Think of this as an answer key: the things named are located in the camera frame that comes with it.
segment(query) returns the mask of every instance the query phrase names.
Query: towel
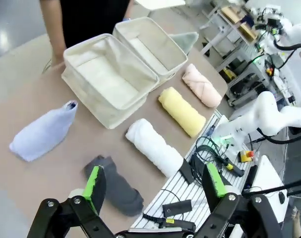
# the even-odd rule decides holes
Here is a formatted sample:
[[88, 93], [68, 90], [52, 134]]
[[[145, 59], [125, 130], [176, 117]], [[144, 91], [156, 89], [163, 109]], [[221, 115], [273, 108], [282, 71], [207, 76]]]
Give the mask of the towel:
[[149, 121], [139, 119], [128, 129], [126, 138], [168, 178], [175, 175], [183, 163], [179, 152], [167, 145]]
[[214, 108], [221, 103], [222, 96], [193, 64], [186, 68], [182, 79], [207, 107]]
[[186, 32], [181, 34], [171, 34], [169, 35], [171, 39], [182, 49], [182, 51], [187, 55], [192, 49], [195, 42], [199, 39], [199, 34], [197, 32]]
[[144, 199], [132, 188], [124, 177], [118, 174], [112, 158], [99, 155], [84, 168], [88, 179], [95, 166], [102, 166], [106, 178], [105, 197], [126, 216], [136, 216], [142, 212]]
[[200, 115], [173, 87], [161, 93], [159, 102], [189, 136], [195, 137], [203, 129], [205, 117]]
[[23, 128], [9, 145], [10, 150], [31, 162], [55, 148], [66, 136], [77, 110], [77, 102], [51, 110]]

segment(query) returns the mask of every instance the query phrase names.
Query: white rolled towel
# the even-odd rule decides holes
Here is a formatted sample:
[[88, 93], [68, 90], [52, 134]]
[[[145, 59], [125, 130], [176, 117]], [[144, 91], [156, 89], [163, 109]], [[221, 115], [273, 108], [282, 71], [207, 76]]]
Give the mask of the white rolled towel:
[[69, 101], [23, 128], [9, 145], [10, 150], [31, 162], [56, 147], [66, 136], [74, 121], [78, 103]]
[[175, 148], [166, 144], [164, 138], [146, 119], [135, 121], [129, 127], [126, 138], [147, 156], [166, 177], [175, 175], [180, 169], [183, 157]]

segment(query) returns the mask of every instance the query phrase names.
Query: bolt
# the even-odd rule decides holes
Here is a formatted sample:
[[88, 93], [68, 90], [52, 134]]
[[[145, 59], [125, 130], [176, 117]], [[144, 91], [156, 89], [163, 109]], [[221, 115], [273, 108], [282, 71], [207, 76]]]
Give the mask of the bolt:
[[74, 203], [75, 203], [75, 204], [79, 204], [80, 202], [81, 202], [81, 200], [78, 199], [78, 198], [76, 198], [76, 199], [74, 200]]
[[235, 199], [236, 199], [236, 197], [235, 197], [234, 195], [231, 194], [231, 195], [229, 196], [229, 200], [230, 200], [230, 201], [234, 201]]
[[55, 204], [54, 202], [49, 201], [48, 202], [48, 207], [53, 207], [54, 204]]
[[256, 197], [255, 198], [255, 202], [260, 203], [261, 202], [261, 198], [260, 197]]

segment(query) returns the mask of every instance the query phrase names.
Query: white storage basket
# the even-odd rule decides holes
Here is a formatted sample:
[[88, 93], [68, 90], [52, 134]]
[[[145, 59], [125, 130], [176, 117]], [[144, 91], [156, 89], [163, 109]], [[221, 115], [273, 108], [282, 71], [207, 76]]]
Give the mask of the white storage basket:
[[171, 78], [187, 61], [182, 49], [151, 18], [117, 23], [113, 35], [159, 76], [159, 85]]
[[158, 76], [110, 34], [70, 47], [63, 56], [63, 79], [108, 129], [134, 113], [159, 83]]

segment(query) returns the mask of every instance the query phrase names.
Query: dark gray rolled towel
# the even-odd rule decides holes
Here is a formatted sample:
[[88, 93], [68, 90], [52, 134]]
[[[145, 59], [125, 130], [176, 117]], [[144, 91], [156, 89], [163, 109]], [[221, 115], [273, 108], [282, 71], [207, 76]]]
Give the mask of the dark gray rolled towel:
[[103, 166], [106, 178], [106, 199], [119, 209], [124, 215], [133, 217], [142, 212], [144, 199], [140, 193], [132, 188], [124, 177], [117, 173], [112, 158], [99, 155], [84, 168], [88, 179], [94, 166]]

